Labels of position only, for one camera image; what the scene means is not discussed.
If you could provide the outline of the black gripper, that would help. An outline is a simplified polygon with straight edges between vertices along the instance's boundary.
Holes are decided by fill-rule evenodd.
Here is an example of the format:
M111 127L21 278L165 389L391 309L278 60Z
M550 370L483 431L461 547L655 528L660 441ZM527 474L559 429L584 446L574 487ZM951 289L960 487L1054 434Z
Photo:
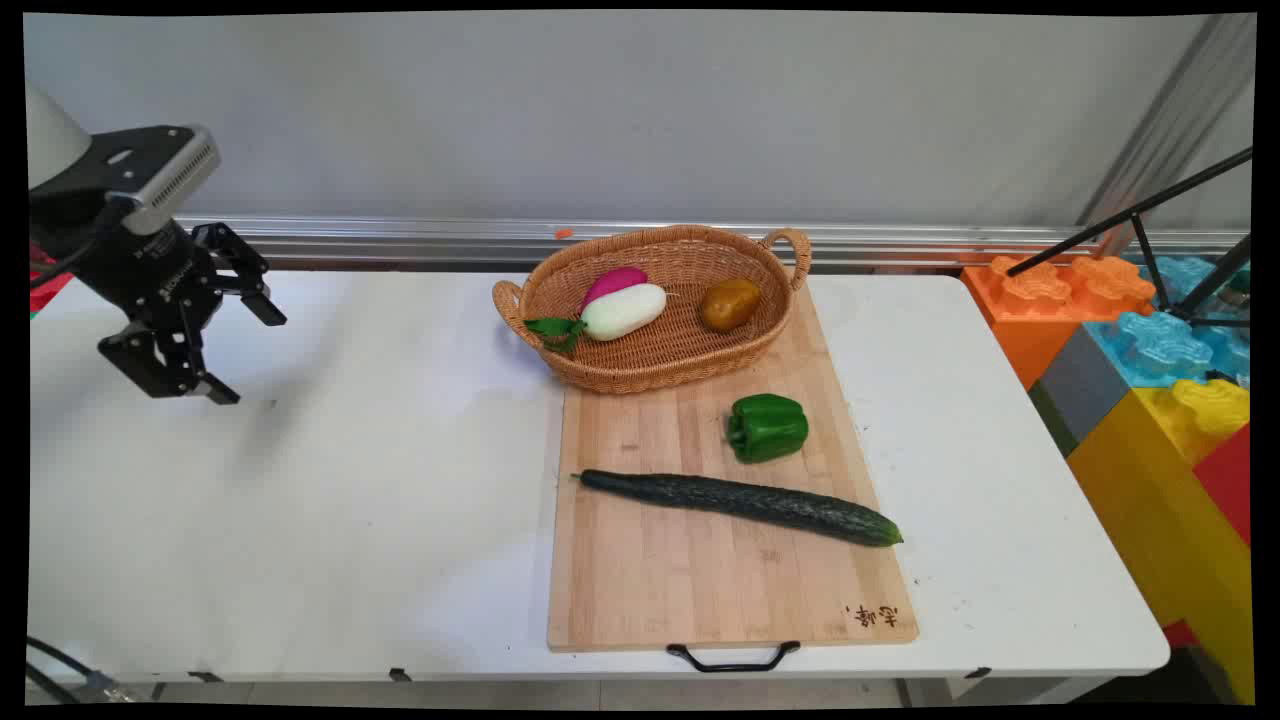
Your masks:
M95 234L88 224L35 223L35 245L55 261L70 259L69 273L127 319L125 328L99 341L97 350L151 398L202 396L236 405L241 395L205 365L202 332L221 306L219 293L238 296L268 327L287 323L271 301L268 261L225 223L196 225L195 243L175 222L154 234L115 225ZM224 263L229 274L198 275Z

